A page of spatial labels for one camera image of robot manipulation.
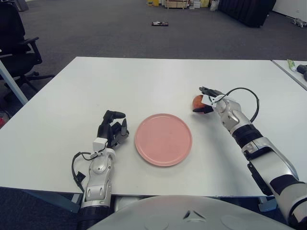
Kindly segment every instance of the black cable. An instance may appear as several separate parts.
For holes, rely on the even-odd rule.
[[[72,158],[72,162],[71,162],[71,173],[72,173],[73,180],[75,181],[75,183],[77,184],[77,186],[81,189],[81,191],[84,193],[84,189],[83,189],[83,187],[82,187],[82,184],[81,184],[81,182],[78,180],[77,175],[76,175],[76,173],[75,173],[75,170],[74,170],[74,168],[73,168],[73,164],[74,164],[76,158],[79,157],[81,154],[82,154],[81,152],[78,152],[78,153],[77,153],[76,155],[74,155],[74,157]]]
[[[247,91],[249,91],[250,93],[252,93],[255,96],[256,101],[257,101],[257,109],[256,109],[256,112],[254,113],[253,117],[250,119],[250,121],[253,122],[256,119],[256,117],[257,117],[257,115],[259,113],[259,98],[258,98],[258,96],[252,90],[250,90],[248,88],[243,88],[243,87],[234,88],[231,91],[229,91],[228,93],[226,93],[223,97],[221,97],[215,103],[219,102],[220,100],[222,100],[224,97],[228,96],[231,92],[233,92],[235,90],[247,90]]]
[[[106,145],[107,145],[107,142],[105,143],[105,147],[102,150],[99,150],[98,152],[102,152],[103,150],[105,150],[106,149]],[[86,161],[91,161],[91,160],[93,160],[93,159],[95,159],[95,158],[97,158],[99,156],[99,155],[96,155],[93,158],[89,158],[88,159],[88,158],[84,157],[84,154],[91,155],[90,152],[78,152],[76,155],[74,155],[74,157],[72,158],[72,162],[71,162],[71,173],[72,173],[73,180],[75,181],[75,183],[77,184],[77,186],[81,189],[81,191],[83,193],[84,193],[84,189],[82,187],[81,182],[78,180],[78,177],[77,177],[77,175],[75,173],[75,169],[73,167],[73,164],[75,163],[76,158],[79,157],[80,155],[82,155],[83,159],[85,159]]]

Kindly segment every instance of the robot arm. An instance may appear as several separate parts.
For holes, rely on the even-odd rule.
[[[307,222],[307,184],[298,180],[291,162],[253,126],[241,112],[241,106],[219,91],[201,87],[204,113],[216,111],[243,155],[259,188],[267,196],[274,195],[287,222],[295,227]]]
[[[88,229],[109,215],[112,190],[111,176],[114,170],[113,162],[116,158],[113,148],[129,136],[126,119],[123,120],[122,124],[119,122],[112,126],[110,124],[114,119],[125,118],[125,116],[124,113],[106,111],[103,122],[98,128],[97,138],[93,142],[94,153],[91,154],[89,159],[85,158],[92,162],[89,166],[89,181],[84,190],[79,212],[78,230]],[[78,180],[76,182],[82,189],[81,183]]]

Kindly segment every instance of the black chair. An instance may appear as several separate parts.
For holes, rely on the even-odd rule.
[[[53,78],[54,75],[39,76],[38,72],[30,72],[34,65],[41,64],[42,58],[36,47],[38,37],[24,39],[24,26],[17,9],[11,4],[0,2],[0,60],[13,78],[19,77],[15,82],[18,86],[26,83],[34,91],[38,89],[30,83],[31,80]]]

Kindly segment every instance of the floor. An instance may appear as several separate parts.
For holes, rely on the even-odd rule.
[[[41,74],[57,74],[76,56],[179,59],[307,60],[307,31],[271,12],[262,28],[249,28],[208,9],[148,7],[146,0],[32,0],[21,12],[26,38],[39,36]],[[169,27],[152,27],[168,21]],[[49,80],[34,85],[43,88]],[[22,87],[28,98],[34,92]],[[6,102],[0,86],[1,110],[15,114],[22,106]],[[5,229],[75,229],[77,217],[13,189],[0,189],[0,226]],[[225,198],[257,211],[257,199]],[[280,212],[265,213],[283,221]]]

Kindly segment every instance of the white wall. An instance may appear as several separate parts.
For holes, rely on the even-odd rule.
[[[307,22],[307,0],[277,0],[273,11]]]

